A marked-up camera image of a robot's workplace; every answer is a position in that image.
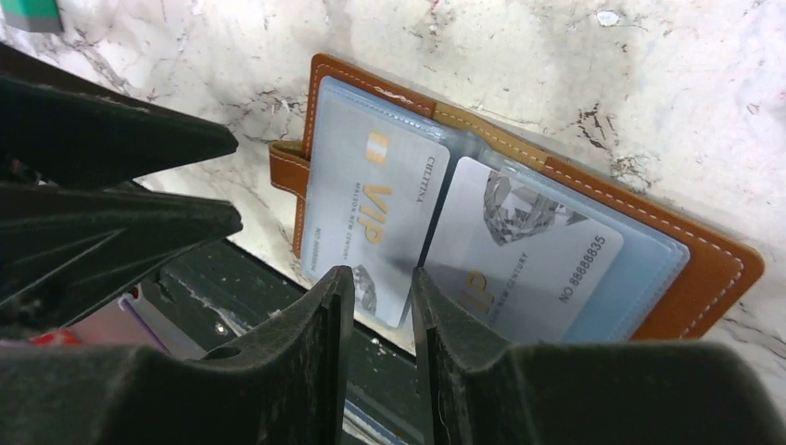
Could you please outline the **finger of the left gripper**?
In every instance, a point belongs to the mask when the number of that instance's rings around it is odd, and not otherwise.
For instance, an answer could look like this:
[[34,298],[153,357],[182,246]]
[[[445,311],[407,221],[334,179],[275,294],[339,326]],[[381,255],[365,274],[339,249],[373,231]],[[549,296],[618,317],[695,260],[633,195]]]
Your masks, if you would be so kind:
[[224,126],[111,91],[1,46],[1,160],[104,187],[235,153]]
[[167,262],[242,227],[224,200],[2,184],[1,326],[75,323]]

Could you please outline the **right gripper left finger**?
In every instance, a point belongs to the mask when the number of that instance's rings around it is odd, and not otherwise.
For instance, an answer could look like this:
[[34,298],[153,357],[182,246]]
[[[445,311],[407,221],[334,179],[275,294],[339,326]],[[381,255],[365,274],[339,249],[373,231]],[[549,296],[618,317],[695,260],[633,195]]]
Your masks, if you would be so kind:
[[329,270],[199,360],[142,345],[1,352],[5,444],[337,444],[353,274]]

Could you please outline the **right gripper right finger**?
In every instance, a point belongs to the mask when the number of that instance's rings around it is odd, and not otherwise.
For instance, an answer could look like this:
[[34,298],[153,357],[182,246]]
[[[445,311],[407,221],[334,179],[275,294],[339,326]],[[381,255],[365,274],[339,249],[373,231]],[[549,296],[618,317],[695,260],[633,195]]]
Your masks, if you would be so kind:
[[428,444],[781,444],[754,370],[703,341],[515,344],[411,281]]

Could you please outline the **silver VIP card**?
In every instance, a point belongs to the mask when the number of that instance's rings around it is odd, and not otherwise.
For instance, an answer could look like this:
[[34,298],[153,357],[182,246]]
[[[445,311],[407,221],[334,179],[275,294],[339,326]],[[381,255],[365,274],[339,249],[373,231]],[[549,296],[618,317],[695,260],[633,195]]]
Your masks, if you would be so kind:
[[356,307],[401,324],[450,151],[444,128],[359,97],[323,95],[308,184],[304,274],[355,275]]
[[477,160],[459,160],[425,268],[482,323],[563,339],[625,245],[614,228]]

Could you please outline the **brown leather card holder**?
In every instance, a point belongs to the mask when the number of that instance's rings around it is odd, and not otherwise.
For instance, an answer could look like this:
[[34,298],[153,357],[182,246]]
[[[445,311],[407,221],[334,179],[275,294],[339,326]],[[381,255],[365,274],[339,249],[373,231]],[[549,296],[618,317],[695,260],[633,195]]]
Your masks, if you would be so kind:
[[302,244],[318,86],[325,76],[423,117],[477,134],[502,155],[685,244],[691,254],[688,264],[635,332],[636,340],[701,337],[764,273],[765,262],[755,249],[557,154],[538,142],[534,133],[516,131],[432,97],[409,81],[382,71],[368,71],[325,53],[311,59],[303,140],[269,145],[272,185],[298,199],[292,241],[295,254]]

